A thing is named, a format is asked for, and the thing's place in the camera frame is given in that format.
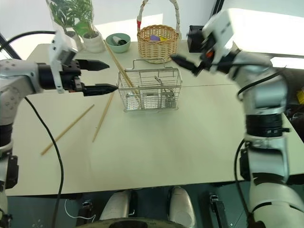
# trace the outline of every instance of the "green bowl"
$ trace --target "green bowl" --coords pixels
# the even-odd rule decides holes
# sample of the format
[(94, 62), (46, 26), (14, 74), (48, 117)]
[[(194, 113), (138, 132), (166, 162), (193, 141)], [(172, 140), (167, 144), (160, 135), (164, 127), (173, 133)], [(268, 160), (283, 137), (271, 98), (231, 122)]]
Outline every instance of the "green bowl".
[[(124, 39), (127, 43), (124, 45), (116, 45), (112, 39), (113, 36), (117, 36), (120, 39)], [(105, 41), (109, 45), (110, 49), (116, 53), (123, 53), (123, 52), (127, 51), (131, 44), (131, 38), (127, 34), (124, 34), (124, 33), (111, 34), (105, 39)]]

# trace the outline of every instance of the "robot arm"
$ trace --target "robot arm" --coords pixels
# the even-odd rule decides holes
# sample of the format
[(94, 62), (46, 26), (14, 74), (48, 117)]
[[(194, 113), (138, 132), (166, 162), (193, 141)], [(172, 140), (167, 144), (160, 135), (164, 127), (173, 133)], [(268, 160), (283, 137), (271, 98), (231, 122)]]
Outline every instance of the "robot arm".
[(304, 204), (285, 184), (289, 167), (283, 135), (288, 129), (282, 126), (288, 95), (284, 71), (275, 70), (267, 57), (232, 50), (229, 10), (212, 17), (202, 32), (189, 36), (204, 39), (201, 64), (196, 67), (178, 55), (172, 56), (173, 61), (196, 76), (203, 69), (221, 71), (242, 88), (246, 148), (241, 153), (240, 167), (244, 179), (251, 181), (248, 227), (304, 227)]
[(0, 227), (10, 227), (5, 189), (14, 187), (18, 180), (18, 158), (12, 155), (11, 133), (21, 100), (45, 89), (82, 92), (84, 96), (117, 89), (109, 84), (86, 86), (80, 81), (81, 69), (98, 71), (109, 66), (96, 60), (72, 60), (77, 50), (68, 36), (58, 32), (49, 52), (50, 65), (17, 59), (0, 61)]

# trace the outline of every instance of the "beige tabletop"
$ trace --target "beige tabletop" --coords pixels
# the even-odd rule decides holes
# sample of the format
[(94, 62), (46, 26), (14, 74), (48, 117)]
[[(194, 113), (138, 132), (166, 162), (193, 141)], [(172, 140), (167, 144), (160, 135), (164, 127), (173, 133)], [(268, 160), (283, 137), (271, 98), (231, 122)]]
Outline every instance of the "beige tabletop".
[[(48, 45), (39, 45), (29, 60), (48, 62)], [(186, 42), (180, 53), (189, 54)], [(109, 55), (79, 53), (77, 58), (98, 59), (110, 65), (100, 72), (82, 71), (87, 85), (116, 83), (117, 68)], [(125, 68), (138, 58), (137, 43), (117, 54)], [(139, 67), (157, 67), (141, 63)], [(197, 78), (181, 69), (183, 88), (179, 109), (166, 112), (126, 113), (118, 91), (96, 138), (92, 138), (110, 95), (83, 97), (82, 93), (46, 91), (29, 99), (56, 137), (95, 104), (58, 142), (65, 180), (63, 193), (118, 190), (233, 180), (233, 159), (244, 134), (238, 87), (225, 75), (202, 72)], [(291, 127), (285, 120), (285, 126)], [(14, 154), (19, 157), (18, 184), (8, 195), (57, 194), (60, 168), (46, 130), (26, 102), (21, 102), (14, 123)], [(296, 132), (288, 134), (290, 171), (304, 172), (304, 145)]]

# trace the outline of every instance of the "woven basket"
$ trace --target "woven basket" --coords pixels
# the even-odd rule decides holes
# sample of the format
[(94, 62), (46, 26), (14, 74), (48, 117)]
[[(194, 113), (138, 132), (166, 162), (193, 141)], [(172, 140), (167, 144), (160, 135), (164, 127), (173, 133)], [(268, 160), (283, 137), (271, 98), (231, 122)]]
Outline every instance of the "woven basket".
[[(176, 30), (165, 25), (151, 25), (141, 29), (143, 8), (148, 0), (143, 0), (139, 15), (137, 17), (137, 40), (138, 51), (142, 58), (163, 58), (165, 62), (170, 61), (170, 55), (175, 54), (178, 49), (178, 41), (181, 38), (180, 13), (176, 0), (170, 0), (175, 7)], [(151, 41), (150, 36), (156, 35), (167, 38), (165, 41)], [(150, 63), (161, 63), (160, 60), (147, 60)]]

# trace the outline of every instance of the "basket handle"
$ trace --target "basket handle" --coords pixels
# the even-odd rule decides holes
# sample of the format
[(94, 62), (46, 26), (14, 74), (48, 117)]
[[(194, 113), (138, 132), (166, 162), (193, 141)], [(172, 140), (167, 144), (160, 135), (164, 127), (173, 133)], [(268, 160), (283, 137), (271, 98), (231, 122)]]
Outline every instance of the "basket handle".
[[(181, 39), (181, 30), (180, 30), (180, 12), (179, 12), (179, 6), (177, 4), (176, 0), (169, 0), (172, 2), (172, 4), (175, 7), (175, 16), (176, 16), (176, 32), (179, 34), (179, 39)], [(147, 4), (148, 0), (143, 0), (141, 8), (139, 10), (139, 14), (137, 16), (137, 32), (141, 30), (141, 23), (142, 23), (142, 15), (143, 15), (143, 8)]]

